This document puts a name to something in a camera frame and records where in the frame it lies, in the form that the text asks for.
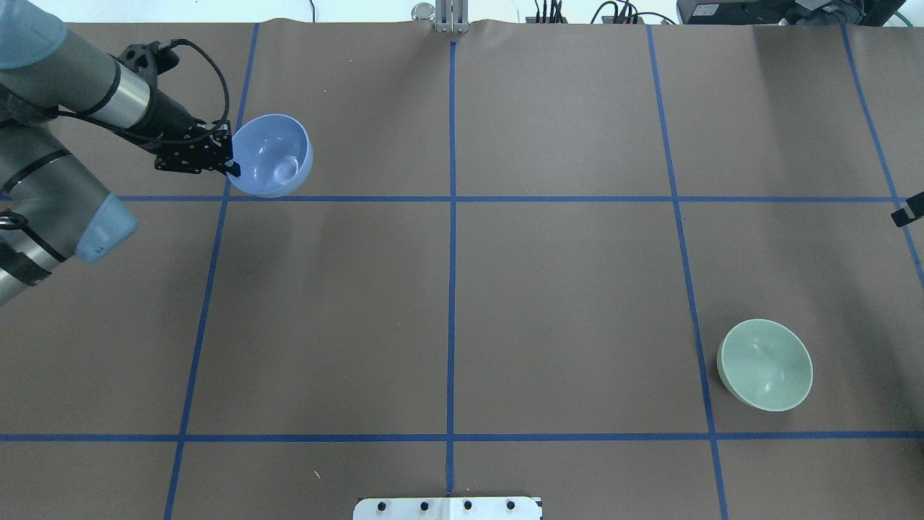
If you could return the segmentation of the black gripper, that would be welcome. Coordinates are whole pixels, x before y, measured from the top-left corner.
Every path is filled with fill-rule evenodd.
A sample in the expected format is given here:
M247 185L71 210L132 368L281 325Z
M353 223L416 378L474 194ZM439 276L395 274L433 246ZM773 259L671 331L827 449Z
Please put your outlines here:
M155 155L156 169L188 174L217 171L231 178L241 175L240 165L233 160L228 119L202 121L164 92L155 92L149 100L141 135Z

